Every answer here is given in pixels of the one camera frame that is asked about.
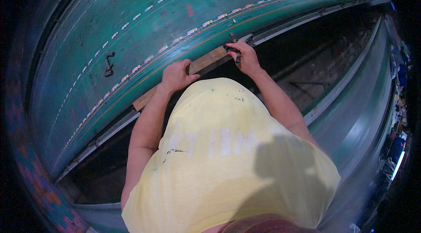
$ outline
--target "worn metal surface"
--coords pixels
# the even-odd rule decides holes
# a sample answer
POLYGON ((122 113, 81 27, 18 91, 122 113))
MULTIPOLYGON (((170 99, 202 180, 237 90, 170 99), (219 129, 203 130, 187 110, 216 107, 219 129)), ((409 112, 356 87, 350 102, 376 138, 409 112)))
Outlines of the worn metal surface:
POLYGON ((392 81, 387 42, 387 30, 382 22, 353 79, 309 126, 314 139, 338 168, 341 183, 355 170, 368 150, 387 106, 392 81))
POLYGON ((169 63, 200 57, 228 42, 229 32, 244 36, 347 1, 76 0, 43 51, 32 89, 33 133, 47 173, 57 177, 169 63), (106 51, 116 52, 108 78, 106 51))

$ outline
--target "man's right hand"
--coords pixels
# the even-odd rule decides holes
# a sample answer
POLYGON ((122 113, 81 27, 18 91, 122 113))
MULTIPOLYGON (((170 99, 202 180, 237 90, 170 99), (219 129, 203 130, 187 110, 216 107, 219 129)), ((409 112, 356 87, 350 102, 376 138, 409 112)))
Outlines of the man's right hand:
MULTIPOLYGON (((236 64, 241 72, 253 78, 256 73, 262 70, 257 60, 256 52, 246 42, 238 41, 237 43, 228 43, 226 46, 235 48, 241 52, 241 62, 236 64)), ((229 51, 227 54, 234 60, 237 58, 237 53, 233 51, 229 51)))

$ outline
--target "green curved metal surface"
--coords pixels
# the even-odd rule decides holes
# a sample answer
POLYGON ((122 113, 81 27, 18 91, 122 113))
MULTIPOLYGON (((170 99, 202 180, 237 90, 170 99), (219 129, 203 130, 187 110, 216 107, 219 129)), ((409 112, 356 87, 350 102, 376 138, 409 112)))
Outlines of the green curved metal surface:
POLYGON ((43 51, 32 89, 34 137, 47 173, 57 177, 171 62, 200 57, 229 42, 229 32, 244 36, 347 1, 76 0, 43 51), (104 78, 107 51, 116 53, 114 75, 104 78))

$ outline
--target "red line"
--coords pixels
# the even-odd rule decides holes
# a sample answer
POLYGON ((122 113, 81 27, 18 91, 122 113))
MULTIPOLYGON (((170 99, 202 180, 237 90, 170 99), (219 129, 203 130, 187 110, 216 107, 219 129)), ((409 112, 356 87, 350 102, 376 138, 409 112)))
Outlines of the red line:
MULTIPOLYGON (((282 1, 282 0, 276 0, 276 1, 273 1, 273 2, 271 2, 271 3, 269 3, 269 4, 273 4, 273 3, 276 3, 276 2, 280 2, 280 1, 282 1)), ((291 4, 291 5, 286 5, 286 6, 284 6, 284 7, 281 7, 281 8, 278 8, 278 9, 274 9, 274 10, 271 10, 271 11, 269 11, 269 12, 267 12, 267 13, 264 13, 264 14, 261 14, 261 15, 258 15, 258 16, 255 16, 255 17, 252 17, 252 18, 250 18, 250 19, 248 19, 248 20, 245 20, 245 21, 243 21, 243 22, 240 22, 240 23, 238 23, 238 24, 236 24, 236 25, 234 25, 234 26, 232 26, 232 27, 230 27, 230 28, 227 28, 226 30, 224 30, 224 31, 221 31, 221 32, 219 32, 218 34, 216 34, 216 35, 213 35, 213 36, 211 36, 211 37, 209 37, 208 39, 206 39, 206 40, 204 40, 204 41, 202 41, 202 42, 200 42, 200 43, 198 43, 197 45, 195 45, 195 46, 193 46, 193 47, 191 47, 190 49, 188 49, 187 51, 184 51, 183 53, 181 53, 180 55, 178 55, 177 57, 175 57, 175 58, 173 58, 173 59, 171 59, 170 61, 168 61, 167 63, 165 63, 163 66, 161 66, 159 69, 157 69, 157 70, 155 70, 154 72, 152 72, 151 74, 149 74, 147 77, 145 77, 143 80, 141 80, 139 83, 137 83, 136 85, 134 85, 129 91, 127 91, 123 96, 121 96, 116 102, 114 102, 113 103, 113 105, 111 105, 93 124, 92 124, 92 126, 91 127, 89 127, 89 129, 84 133, 84 136, 87 134, 87 132, 88 131, 90 131, 91 130, 91 128, 98 122, 98 120, 99 119, 101 119, 116 103, 118 103, 121 99, 123 99, 123 97, 124 96, 126 96, 130 91, 132 91, 134 88, 136 88, 139 84, 141 84, 142 82, 144 82, 147 78, 149 78, 151 75, 153 75, 153 74, 155 74, 155 72, 157 72, 157 71, 159 71, 161 68, 163 68, 163 67, 165 67, 166 65, 168 65, 169 63, 171 63, 172 61, 174 61, 175 59, 177 59, 178 57, 180 57, 180 56, 182 56, 182 55, 184 55, 185 53, 187 53, 188 51, 190 51, 190 50, 192 50, 193 48, 195 48, 195 47, 197 47, 198 45, 200 45, 200 44, 202 44, 202 43, 204 43, 204 42, 206 42, 206 41, 208 41, 208 40, 210 40, 210 39, 212 39, 213 37, 215 37, 215 36, 217 36, 217 35, 219 35, 219 34, 221 34, 221 33, 223 33, 223 32, 225 32, 225 31, 227 31, 227 30, 230 30, 230 29, 232 29, 233 27, 236 27, 236 26, 238 26, 238 25, 240 25, 240 24, 243 24, 243 23, 246 23, 246 22, 248 22, 248 21, 251 21, 251 20, 253 20, 253 19, 255 19, 255 18, 258 18, 258 17, 261 17, 261 16, 263 16, 263 15, 266 15, 266 14, 269 14, 269 13, 271 13, 271 12, 274 12, 274 11, 277 11, 277 10, 281 10, 281 9, 284 9, 284 8, 287 8, 287 7, 290 7, 290 6, 293 6, 293 5, 296 5, 296 4, 291 4)), ((248 11, 250 11, 250 10, 254 10, 254 9, 257 9, 257 8, 259 8, 259 7, 262 7, 262 6, 265 6, 265 5, 268 5, 268 4, 262 4, 262 5, 259 5, 259 6, 257 6, 257 7, 254 7, 254 8, 251 8, 251 9, 249 9, 249 10, 246 10, 246 11, 243 11, 243 12, 241 12, 241 13, 239 13, 239 14, 236 14, 236 15, 233 15, 233 16, 230 16, 230 17, 228 17, 228 18, 226 18, 226 19, 224 19, 224 20, 221 20, 221 21, 219 21, 217 24, 220 24, 220 23, 222 23, 223 21, 225 21, 225 20, 228 20, 228 19, 230 19, 230 18, 232 18, 232 17, 235 17, 235 16, 238 16, 238 15, 240 15, 240 14, 244 14, 244 13, 246 13, 246 12, 248 12, 248 11)), ((205 31, 205 30, 207 30, 207 29, 209 29, 209 28, 211 28, 212 26, 215 26, 215 25, 217 25, 217 24, 214 24, 214 25, 211 25, 211 26, 209 26, 209 27, 207 27, 206 29, 204 29, 203 31, 205 31)), ((182 43, 184 43, 185 41, 187 41, 187 40, 189 40, 189 39, 191 39, 192 37, 194 37, 194 36, 196 36, 196 35, 198 35, 198 33, 197 34, 195 34, 195 35, 193 35, 193 36, 191 36, 191 37, 189 37, 189 38, 187 38, 187 39, 185 39, 185 40, 183 40, 182 42, 180 42, 179 44, 177 44, 177 45, 175 45, 175 46, 173 46, 171 49, 169 49, 169 50, 167 50, 165 53, 163 53, 163 54, 161 54, 159 57, 157 57, 156 59, 154 59, 152 62, 150 62, 150 63, 148 63, 148 65, 146 65, 144 68, 142 68, 142 70, 143 69, 145 69, 147 66, 149 66, 151 63, 153 63, 154 61, 156 61, 158 58, 160 58, 160 57, 162 57, 163 55, 165 55, 168 51, 171 51, 172 49, 174 49, 176 46, 179 46, 180 44, 182 44, 182 43)), ((91 117, 94 115, 94 114, 96 114, 96 112, 99 110, 99 108, 101 108, 102 107, 102 105, 100 106, 100 107, 98 107, 97 109, 96 109, 96 111, 91 115, 91 117)), ((80 128, 80 130, 83 128, 83 126, 85 126, 86 124, 87 124, 87 122, 88 122, 88 120, 81 126, 81 128, 80 128)))

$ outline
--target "fluorescent light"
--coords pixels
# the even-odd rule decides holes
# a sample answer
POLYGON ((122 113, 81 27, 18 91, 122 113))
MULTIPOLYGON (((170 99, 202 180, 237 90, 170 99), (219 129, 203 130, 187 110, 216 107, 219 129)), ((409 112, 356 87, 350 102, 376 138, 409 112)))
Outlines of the fluorescent light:
POLYGON ((393 181, 393 179, 394 179, 394 177, 395 177, 395 175, 396 175, 396 173, 397 173, 397 170, 399 169, 399 166, 400 166, 400 164, 402 163, 402 159, 403 159, 403 155, 404 155, 404 154, 405 154, 405 151, 403 151, 403 152, 400 154, 400 157, 399 157, 399 160, 398 160, 398 162, 397 162, 397 165, 396 165, 395 171, 393 172, 392 178, 390 179, 391 181, 393 181))

